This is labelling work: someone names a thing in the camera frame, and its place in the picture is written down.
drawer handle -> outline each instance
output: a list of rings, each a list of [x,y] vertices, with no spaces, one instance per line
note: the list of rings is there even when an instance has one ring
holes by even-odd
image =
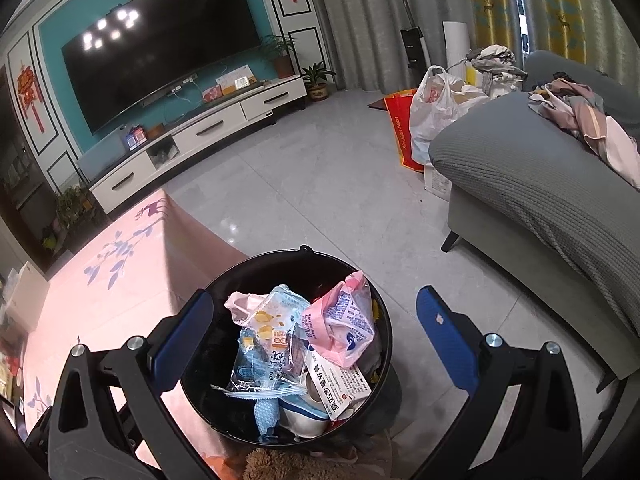
[[[125,178],[123,178],[121,181],[119,181],[119,183],[117,183],[115,186],[113,186],[111,188],[112,191],[116,191],[119,188],[121,188],[122,186],[124,186],[129,180],[131,180],[133,178],[133,172],[131,172],[131,174],[129,176],[126,176]]]
[[[201,136],[201,135],[205,135],[210,133],[212,130],[216,129],[218,126],[222,126],[225,123],[225,120],[221,120],[218,121],[216,124],[212,124],[209,128],[207,128],[206,130],[202,130],[201,132],[198,132],[196,134],[197,137]]]
[[[280,94],[277,95],[276,97],[272,97],[271,99],[267,99],[264,104],[268,105],[269,103],[273,103],[274,101],[277,101],[278,99],[282,99],[283,97],[286,97],[289,95],[289,92],[284,92],[284,94]]]

red shopping bag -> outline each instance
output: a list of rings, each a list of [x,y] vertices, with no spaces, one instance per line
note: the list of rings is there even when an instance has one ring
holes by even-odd
[[[403,90],[385,97],[386,110],[396,132],[396,143],[400,164],[410,170],[424,171],[424,166],[411,158],[411,132],[409,131],[409,110],[417,89]]]

black tv screen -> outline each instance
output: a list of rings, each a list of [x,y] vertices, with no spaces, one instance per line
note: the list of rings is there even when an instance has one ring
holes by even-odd
[[[212,62],[256,47],[246,0],[133,0],[63,48],[89,129]]]

black bucket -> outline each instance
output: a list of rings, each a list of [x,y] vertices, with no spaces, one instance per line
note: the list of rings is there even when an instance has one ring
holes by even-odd
[[[371,297],[380,307],[380,318],[376,321],[382,343],[379,379],[370,384],[372,391],[366,402],[341,426],[308,440],[284,428],[277,428],[276,439],[268,443],[259,442],[254,419],[255,401],[229,398],[210,387],[211,384],[226,387],[238,353],[240,327],[233,323],[231,313],[224,305],[232,292],[269,294],[275,286],[284,284],[306,300],[313,301],[356,270],[337,258],[302,246],[299,250],[277,251],[250,258],[229,269],[207,287],[213,297],[213,321],[180,382],[191,405],[214,430],[253,446],[327,450],[390,427],[399,411],[402,395],[398,377],[391,366],[393,338],[389,314],[371,283]]]

cordless vacuum cleaner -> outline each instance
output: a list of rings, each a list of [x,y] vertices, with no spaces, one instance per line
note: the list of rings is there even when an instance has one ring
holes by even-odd
[[[409,24],[411,25],[409,28],[400,30],[402,42],[404,43],[406,55],[409,58],[409,68],[414,70],[416,79],[420,82],[431,64],[429,51],[427,50],[427,43],[424,40],[424,35],[420,27],[415,24],[414,14],[411,12],[409,2],[407,0],[402,0],[402,2],[404,3],[406,15],[409,17]]]

